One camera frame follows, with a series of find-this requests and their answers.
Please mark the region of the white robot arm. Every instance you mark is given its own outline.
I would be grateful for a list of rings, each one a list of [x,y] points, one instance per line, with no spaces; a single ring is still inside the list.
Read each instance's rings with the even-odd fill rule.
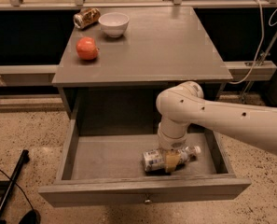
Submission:
[[[196,124],[277,156],[277,108],[207,101],[193,81],[162,91],[156,100],[161,114],[159,147],[185,145],[187,127]]]

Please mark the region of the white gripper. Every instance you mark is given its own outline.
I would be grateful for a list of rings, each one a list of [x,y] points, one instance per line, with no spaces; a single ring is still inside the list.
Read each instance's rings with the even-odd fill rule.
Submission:
[[[158,141],[159,147],[167,150],[164,154],[165,167],[164,170],[166,173],[171,173],[176,169],[180,161],[180,154],[177,149],[182,148],[187,140],[187,133],[180,135],[179,137],[170,137],[163,130],[163,126],[160,123],[158,127]]]

